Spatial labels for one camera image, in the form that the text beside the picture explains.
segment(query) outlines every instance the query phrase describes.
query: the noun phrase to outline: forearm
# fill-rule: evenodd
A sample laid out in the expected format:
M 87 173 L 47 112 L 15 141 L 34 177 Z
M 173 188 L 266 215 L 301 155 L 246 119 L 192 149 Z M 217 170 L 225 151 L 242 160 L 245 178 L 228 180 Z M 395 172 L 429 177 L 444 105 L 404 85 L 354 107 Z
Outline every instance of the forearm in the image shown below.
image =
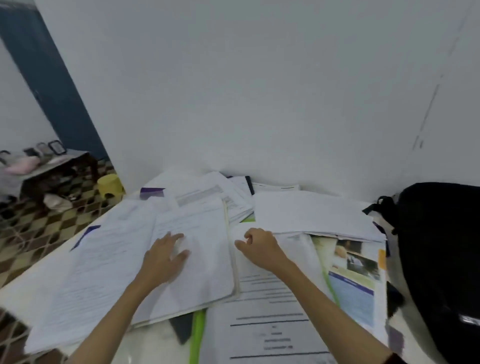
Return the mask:
M 339 364 L 381 364 L 392 354 L 329 300 L 293 262 L 275 274 L 298 299 Z
M 133 314 L 144 298 L 142 287 L 130 284 L 110 311 L 71 355 L 68 364 L 109 364 Z

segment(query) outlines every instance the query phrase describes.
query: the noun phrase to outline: photo on brochure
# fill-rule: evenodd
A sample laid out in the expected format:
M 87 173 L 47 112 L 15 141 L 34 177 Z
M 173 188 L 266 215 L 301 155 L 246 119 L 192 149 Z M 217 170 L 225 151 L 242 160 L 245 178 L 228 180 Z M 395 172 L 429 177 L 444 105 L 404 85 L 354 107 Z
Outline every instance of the photo on brochure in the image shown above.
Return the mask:
M 358 241 L 339 240 L 335 247 L 333 267 L 344 268 L 372 280 L 380 281 L 378 263 L 359 255 L 361 245 L 362 242 Z

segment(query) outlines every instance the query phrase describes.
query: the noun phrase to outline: person's left arm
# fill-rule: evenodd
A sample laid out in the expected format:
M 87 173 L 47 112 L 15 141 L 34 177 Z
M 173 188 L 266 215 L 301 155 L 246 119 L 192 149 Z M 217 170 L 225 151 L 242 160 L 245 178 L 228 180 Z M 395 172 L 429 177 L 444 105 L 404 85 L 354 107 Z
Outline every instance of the person's left arm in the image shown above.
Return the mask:
M 171 236 L 169 233 L 152 245 L 135 279 L 67 364 L 109 364 L 112 361 L 138 306 L 154 288 L 168 282 L 182 269 L 189 251 L 184 250 L 170 259 L 175 242 L 182 237 L 183 234 Z

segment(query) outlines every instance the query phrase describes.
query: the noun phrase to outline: backpack strap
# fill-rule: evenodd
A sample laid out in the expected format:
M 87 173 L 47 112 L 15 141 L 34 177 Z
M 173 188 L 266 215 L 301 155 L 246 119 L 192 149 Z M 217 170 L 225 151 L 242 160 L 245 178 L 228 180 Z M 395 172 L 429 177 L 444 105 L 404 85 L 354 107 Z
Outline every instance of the backpack strap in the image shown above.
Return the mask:
M 398 207 L 390 196 L 380 196 L 376 204 L 371 204 L 362 211 L 367 215 L 372 211 L 379 212 L 390 225 L 398 227 Z

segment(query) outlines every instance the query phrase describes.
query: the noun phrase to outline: dark sleeve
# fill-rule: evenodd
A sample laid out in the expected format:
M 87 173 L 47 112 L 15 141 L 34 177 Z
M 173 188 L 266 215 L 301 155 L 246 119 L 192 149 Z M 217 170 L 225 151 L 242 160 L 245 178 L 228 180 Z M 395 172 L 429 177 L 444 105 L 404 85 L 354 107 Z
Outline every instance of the dark sleeve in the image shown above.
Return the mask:
M 392 354 L 384 364 L 406 364 L 397 354 Z

